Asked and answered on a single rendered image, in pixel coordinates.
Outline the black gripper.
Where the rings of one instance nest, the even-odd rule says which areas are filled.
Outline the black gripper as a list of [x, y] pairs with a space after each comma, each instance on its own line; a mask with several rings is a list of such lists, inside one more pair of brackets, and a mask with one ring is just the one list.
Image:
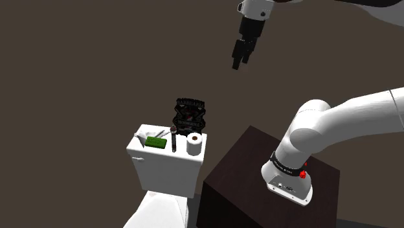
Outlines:
[[258, 39], [264, 29], [265, 21], [242, 17], [239, 33], [242, 40], [236, 40], [232, 52], [232, 68], [238, 70], [240, 62], [247, 64], [250, 55], [253, 53]]

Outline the black shield-shaped sign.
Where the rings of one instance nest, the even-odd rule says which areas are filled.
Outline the black shield-shaped sign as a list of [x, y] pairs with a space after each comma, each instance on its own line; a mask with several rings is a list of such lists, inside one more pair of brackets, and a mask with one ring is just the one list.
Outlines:
[[178, 135], [202, 134], [202, 130], [206, 126], [203, 118], [206, 113], [203, 101], [192, 98], [178, 98], [174, 110], [176, 116], [172, 122]]

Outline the white toilet paper roll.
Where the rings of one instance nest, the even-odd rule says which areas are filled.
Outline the white toilet paper roll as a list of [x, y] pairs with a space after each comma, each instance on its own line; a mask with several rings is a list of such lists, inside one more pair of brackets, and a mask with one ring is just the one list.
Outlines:
[[186, 152], [189, 155], [197, 156], [201, 153], [203, 137], [199, 133], [190, 133], [186, 138]]

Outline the black shaving brush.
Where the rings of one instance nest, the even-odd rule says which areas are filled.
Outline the black shaving brush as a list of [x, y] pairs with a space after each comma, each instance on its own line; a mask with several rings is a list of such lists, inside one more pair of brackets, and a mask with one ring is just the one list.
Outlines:
[[170, 133], [171, 133], [171, 136], [172, 136], [172, 152], [174, 153], [174, 152], [176, 152], [176, 149], [177, 149], [177, 147], [176, 147], [176, 133], [177, 133], [177, 127], [176, 127], [175, 124], [173, 124], [173, 125], [170, 127]]

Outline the dark robot stand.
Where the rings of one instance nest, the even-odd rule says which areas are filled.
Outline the dark robot stand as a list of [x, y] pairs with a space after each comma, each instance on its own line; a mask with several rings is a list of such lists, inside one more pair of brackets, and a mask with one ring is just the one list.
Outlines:
[[308, 159], [313, 197], [300, 206], [268, 190], [262, 165], [278, 139], [248, 127], [203, 182], [197, 228], [336, 228], [340, 172]]

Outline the green soap bar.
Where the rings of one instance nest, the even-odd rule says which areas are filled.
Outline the green soap bar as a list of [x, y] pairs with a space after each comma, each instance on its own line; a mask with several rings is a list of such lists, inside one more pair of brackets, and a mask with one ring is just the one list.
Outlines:
[[165, 149], [166, 143], [166, 139], [148, 136], [144, 145], [152, 148]]

